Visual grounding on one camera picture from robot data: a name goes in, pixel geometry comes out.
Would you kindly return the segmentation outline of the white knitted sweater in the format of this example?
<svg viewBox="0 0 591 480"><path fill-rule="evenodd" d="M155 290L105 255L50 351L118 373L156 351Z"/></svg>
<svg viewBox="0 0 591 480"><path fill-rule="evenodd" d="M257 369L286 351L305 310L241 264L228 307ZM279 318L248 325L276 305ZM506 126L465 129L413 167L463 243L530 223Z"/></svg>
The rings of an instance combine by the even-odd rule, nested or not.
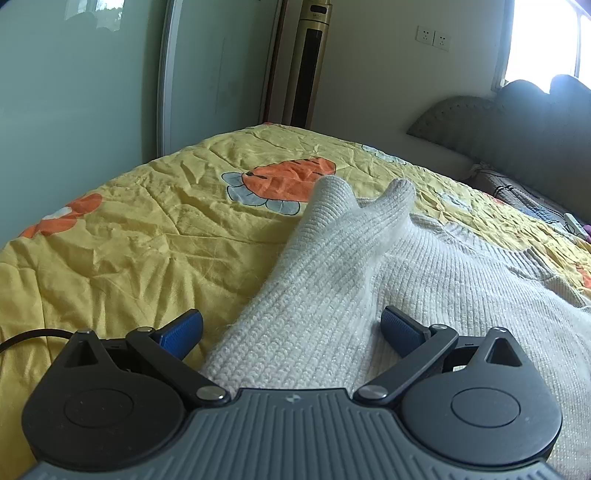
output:
<svg viewBox="0 0 591 480"><path fill-rule="evenodd" d="M380 333L395 306L466 336L511 331L561 405L551 465L590 475L590 302L533 250L494 246L414 212L414 185L394 180L356 200L337 176L318 180L259 294L208 354L226 388L353 391L397 362Z"/></svg>

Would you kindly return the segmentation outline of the yellow carrot print quilt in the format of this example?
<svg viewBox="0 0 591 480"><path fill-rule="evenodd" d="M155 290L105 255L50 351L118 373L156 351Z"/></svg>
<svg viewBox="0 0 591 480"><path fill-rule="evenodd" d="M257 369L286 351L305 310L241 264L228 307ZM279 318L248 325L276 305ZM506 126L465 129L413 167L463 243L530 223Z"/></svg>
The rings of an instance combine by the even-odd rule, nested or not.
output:
<svg viewBox="0 0 591 480"><path fill-rule="evenodd" d="M137 167L9 242L1 253L1 336L90 329L121 338L197 309L204 337L189 364L202 372L273 273L315 184L327 176L345 180L359 201L408 180L416 214L464 226L506 250L535 251L590 302L586 243L379 150L263 125Z"/></svg>

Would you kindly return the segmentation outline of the grey patterned bed sheet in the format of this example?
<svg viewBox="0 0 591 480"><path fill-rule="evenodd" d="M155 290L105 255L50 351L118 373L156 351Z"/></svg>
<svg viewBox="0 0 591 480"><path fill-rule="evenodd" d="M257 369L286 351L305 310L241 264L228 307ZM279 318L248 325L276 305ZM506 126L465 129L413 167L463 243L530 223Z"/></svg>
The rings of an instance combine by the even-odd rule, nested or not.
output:
<svg viewBox="0 0 591 480"><path fill-rule="evenodd" d="M467 184L532 218L549 224L562 233L574 235L569 231L568 225L563 217L564 213L571 212L559 206L556 202L544 197L541 193L520 184L505 174L491 169L486 164L476 164L472 168ZM588 224L577 218L574 214L572 215L582 226ZM589 242L590 237L588 236L587 239L582 240Z"/></svg>

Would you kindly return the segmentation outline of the white remote control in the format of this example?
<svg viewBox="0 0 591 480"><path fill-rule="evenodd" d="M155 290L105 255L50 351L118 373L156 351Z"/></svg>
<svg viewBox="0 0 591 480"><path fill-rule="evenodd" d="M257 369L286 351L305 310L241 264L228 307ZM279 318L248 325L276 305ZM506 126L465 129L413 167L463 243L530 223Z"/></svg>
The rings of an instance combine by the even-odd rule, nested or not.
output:
<svg viewBox="0 0 591 480"><path fill-rule="evenodd" d="M571 213L566 212L563 214L563 217L564 217L564 220L565 220L566 224L568 225L568 229L571 233L573 233L574 235L577 235L578 237L580 237L582 239L588 238L587 231L583 228L583 226L577 221L577 219Z"/></svg>

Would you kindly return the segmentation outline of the grey cloud shaped headboard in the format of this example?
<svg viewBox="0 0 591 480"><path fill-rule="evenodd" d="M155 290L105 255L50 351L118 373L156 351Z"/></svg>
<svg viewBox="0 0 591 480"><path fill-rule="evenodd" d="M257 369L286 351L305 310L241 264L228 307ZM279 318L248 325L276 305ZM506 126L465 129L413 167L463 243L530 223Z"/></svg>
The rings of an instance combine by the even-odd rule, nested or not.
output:
<svg viewBox="0 0 591 480"><path fill-rule="evenodd" d="M485 163L590 219L590 88L574 77L554 77L548 93L516 80L492 99L444 99L407 133Z"/></svg>

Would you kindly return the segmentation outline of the sliding wardrobe with flower decals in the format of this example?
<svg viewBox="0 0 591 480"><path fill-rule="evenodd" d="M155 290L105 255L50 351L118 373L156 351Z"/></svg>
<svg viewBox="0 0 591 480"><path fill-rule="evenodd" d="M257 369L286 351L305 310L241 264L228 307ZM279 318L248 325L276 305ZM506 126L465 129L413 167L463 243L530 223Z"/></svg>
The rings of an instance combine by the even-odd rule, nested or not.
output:
<svg viewBox="0 0 591 480"><path fill-rule="evenodd" d="M259 123L276 1L5 1L1 238L135 166Z"/></svg>

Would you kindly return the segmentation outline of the gold standing air conditioner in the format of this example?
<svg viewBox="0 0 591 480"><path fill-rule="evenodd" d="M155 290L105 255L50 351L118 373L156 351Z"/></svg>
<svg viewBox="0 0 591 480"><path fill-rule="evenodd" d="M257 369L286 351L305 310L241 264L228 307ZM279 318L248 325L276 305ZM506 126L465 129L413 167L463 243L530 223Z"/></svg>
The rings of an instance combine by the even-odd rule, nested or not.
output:
<svg viewBox="0 0 591 480"><path fill-rule="evenodd" d="M283 107L284 125L311 127L331 16L330 1L304 1L301 6Z"/></svg>

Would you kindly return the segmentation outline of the white wall socket panel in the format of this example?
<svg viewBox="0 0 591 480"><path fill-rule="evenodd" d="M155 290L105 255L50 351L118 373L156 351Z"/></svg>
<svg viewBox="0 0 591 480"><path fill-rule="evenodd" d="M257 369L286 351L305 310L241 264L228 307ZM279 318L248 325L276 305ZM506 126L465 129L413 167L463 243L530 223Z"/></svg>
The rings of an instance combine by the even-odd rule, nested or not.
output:
<svg viewBox="0 0 591 480"><path fill-rule="evenodd" d="M449 51L451 46L451 37L448 34L421 25L417 26L415 40L443 51Z"/></svg>

